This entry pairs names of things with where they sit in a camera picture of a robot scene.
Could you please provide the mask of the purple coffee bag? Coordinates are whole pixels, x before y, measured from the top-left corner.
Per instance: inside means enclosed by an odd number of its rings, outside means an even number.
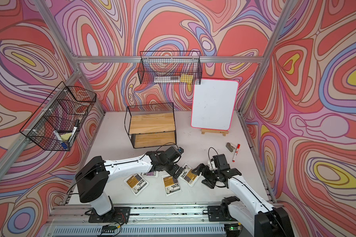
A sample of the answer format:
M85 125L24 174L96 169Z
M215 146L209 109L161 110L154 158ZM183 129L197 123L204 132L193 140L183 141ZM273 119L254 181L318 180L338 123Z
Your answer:
M159 172L158 171L144 172L144 173L140 173L140 175L143 177L158 177Z

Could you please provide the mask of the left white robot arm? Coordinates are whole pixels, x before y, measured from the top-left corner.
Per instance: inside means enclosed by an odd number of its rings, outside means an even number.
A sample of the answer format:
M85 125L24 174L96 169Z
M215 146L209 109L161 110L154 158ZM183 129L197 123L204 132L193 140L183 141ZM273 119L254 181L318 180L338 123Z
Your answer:
M137 173L155 171L165 171L177 179L183 172L178 165L183 153L183 148L171 146L165 151L148 151L144 155L123 160L104 160L96 156L75 176L80 202L89 203L100 217L112 214L113 203L104 191L107 183Z

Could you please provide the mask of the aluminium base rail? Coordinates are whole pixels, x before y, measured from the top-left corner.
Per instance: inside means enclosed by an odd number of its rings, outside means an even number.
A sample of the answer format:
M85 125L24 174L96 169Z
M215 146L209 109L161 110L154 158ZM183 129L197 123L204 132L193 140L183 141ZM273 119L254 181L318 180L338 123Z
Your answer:
M249 237L235 221L211 222L207 208L219 202L119 204L116 221L90 222L92 208L74 204L52 209L41 237Z

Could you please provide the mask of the two-tier wooden wire shelf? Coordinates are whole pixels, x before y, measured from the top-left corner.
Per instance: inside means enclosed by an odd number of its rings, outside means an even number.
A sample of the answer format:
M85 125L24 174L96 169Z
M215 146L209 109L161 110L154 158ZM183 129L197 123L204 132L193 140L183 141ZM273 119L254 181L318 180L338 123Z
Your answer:
M173 146L177 143L172 102L128 106L124 127L135 149Z

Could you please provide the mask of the small wooden easel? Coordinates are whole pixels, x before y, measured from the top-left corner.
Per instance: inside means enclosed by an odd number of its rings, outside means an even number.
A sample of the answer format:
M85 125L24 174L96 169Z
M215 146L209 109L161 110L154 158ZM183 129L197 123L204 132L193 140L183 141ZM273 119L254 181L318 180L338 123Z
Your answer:
M222 136L227 136L229 134L228 130L216 130L216 129L201 129L201 134L206 134L206 133L216 133L216 134L221 134Z

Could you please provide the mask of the black marker in left basket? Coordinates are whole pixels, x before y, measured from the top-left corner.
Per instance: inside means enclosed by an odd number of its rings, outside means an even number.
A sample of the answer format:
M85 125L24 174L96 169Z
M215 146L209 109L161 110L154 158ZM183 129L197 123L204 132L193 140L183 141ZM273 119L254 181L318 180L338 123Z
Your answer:
M78 128L79 128L79 125L80 125L80 120L79 119L76 119L75 120L75 124L74 124L74 127L73 127L73 130L71 132L71 136L69 138L69 142L71 142L73 140L73 137L75 135L75 133L77 132Z

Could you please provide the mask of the yellow sponge in basket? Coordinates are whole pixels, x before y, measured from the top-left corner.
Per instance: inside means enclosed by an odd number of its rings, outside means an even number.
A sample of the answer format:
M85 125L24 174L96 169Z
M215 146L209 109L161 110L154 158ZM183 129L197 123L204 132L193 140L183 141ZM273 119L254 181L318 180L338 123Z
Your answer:
M60 135L61 139L64 141L64 142L67 142L70 140L70 138L72 137L72 132L70 133L65 133L65 134L61 134Z
M180 83L191 84L194 80L194 75L181 74Z

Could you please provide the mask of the yellow sponge in back basket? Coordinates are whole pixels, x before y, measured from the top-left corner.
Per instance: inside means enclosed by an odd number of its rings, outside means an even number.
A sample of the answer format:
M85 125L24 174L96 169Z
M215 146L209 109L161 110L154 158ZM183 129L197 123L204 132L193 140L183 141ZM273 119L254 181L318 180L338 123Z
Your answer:
M181 74L180 83L191 84L194 80L194 75Z

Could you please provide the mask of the pink-framed whiteboard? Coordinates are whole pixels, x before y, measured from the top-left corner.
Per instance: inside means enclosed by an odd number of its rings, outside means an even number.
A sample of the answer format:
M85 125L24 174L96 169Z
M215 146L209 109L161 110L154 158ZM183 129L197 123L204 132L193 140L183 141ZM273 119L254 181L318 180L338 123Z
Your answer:
M191 126L229 130L237 91L237 81L202 79L200 84L194 86Z

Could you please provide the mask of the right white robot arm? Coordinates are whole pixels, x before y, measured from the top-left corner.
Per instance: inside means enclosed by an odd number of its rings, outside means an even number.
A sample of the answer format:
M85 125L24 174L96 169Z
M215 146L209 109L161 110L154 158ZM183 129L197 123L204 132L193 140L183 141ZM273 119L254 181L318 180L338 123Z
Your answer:
M209 221L237 221L253 237L294 236L288 213L282 207L274 207L255 192L242 173L230 167L225 155L213 156L209 165L200 164L192 172L204 177L202 184L210 189L221 182L234 193L234 196L223 198L219 206L207 208Z

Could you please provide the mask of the red whiteboard marker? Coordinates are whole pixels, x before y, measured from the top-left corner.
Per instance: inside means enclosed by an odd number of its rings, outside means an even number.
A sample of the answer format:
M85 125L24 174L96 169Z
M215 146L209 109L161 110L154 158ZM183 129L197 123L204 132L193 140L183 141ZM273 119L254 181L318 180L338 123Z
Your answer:
M232 157L232 162L233 163L235 163L235 160L236 160L236 157L238 155L239 149L240 149L240 144L237 144L237 146L235 148L235 151L234 151L234 154L233 154L233 157Z

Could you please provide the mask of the yellow sponge in left basket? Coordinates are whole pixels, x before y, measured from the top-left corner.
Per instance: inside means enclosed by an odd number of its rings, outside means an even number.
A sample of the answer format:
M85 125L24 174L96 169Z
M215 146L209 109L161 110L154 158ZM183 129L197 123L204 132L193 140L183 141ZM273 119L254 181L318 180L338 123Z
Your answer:
M64 142L67 142L70 140L70 138L72 137L72 132L70 133L65 133L65 134L61 134L60 135L61 139L64 141Z

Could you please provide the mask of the blue-capped marker in basket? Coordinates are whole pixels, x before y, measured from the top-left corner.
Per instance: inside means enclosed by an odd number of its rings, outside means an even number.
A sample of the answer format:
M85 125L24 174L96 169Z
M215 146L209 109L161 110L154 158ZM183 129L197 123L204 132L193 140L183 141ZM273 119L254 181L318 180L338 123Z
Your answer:
M62 148L64 150L68 150L68 146L66 145L66 143L64 142L64 140L62 139L62 137L60 136L60 134L57 132L57 130L53 131L54 135L56 136L57 140L60 142Z

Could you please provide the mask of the grey whiteboard eraser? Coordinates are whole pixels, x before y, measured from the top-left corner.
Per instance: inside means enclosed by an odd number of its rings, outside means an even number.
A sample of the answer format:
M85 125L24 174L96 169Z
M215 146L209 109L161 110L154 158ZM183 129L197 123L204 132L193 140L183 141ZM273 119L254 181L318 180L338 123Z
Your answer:
M236 150L236 147L232 144L232 143L229 143L227 142L225 147L232 153L232 152L235 152Z

